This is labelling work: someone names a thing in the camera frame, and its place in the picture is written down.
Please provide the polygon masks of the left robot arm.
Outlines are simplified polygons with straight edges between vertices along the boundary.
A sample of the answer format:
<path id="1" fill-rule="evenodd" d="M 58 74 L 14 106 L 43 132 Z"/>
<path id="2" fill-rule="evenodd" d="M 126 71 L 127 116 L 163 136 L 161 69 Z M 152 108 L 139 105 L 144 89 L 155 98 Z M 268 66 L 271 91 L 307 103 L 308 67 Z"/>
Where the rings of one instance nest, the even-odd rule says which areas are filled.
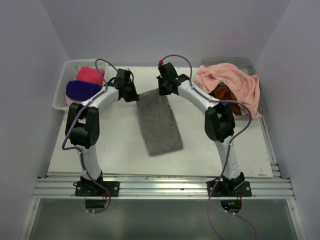
<path id="1" fill-rule="evenodd" d="M 81 177 L 89 182 L 86 190 L 92 196 L 103 193 L 102 170 L 98 163 L 96 143 L 100 136 L 100 113 L 113 103 L 123 99 L 125 102 L 139 100 L 134 84 L 134 75 L 128 69 L 118 69 L 116 76 L 93 97 L 82 103 L 69 106 L 65 126 L 65 138 L 61 148 L 64 151 L 76 150 L 82 169 Z"/>

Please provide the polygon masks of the grey towel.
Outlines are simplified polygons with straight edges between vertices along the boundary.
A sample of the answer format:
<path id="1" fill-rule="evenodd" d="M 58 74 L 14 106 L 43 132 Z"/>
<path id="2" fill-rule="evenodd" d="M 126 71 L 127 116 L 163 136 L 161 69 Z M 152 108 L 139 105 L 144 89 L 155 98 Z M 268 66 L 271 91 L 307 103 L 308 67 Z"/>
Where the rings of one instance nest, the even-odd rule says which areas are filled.
<path id="1" fill-rule="evenodd" d="M 167 96 L 158 89 L 139 95 L 136 102 L 139 127 L 146 150 L 151 157 L 183 149 L 183 140 Z"/>

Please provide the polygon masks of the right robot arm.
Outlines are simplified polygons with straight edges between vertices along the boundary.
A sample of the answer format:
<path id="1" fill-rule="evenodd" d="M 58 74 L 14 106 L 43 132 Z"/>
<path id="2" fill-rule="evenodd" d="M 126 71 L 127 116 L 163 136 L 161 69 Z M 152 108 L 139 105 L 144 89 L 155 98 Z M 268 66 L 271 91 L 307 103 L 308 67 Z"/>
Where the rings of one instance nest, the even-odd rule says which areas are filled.
<path id="1" fill-rule="evenodd" d="M 234 135 L 235 120 L 230 103 L 220 103 L 204 92 L 185 75 L 179 75 L 174 66 L 160 60 L 158 63 L 158 89 L 161 96 L 175 94 L 180 96 L 204 114 L 204 131 L 207 137 L 215 143 L 222 165 L 220 180 L 212 181 L 211 190 L 227 196 L 235 196 L 241 190 L 245 177 L 240 169 L 234 144 L 230 143 Z"/>

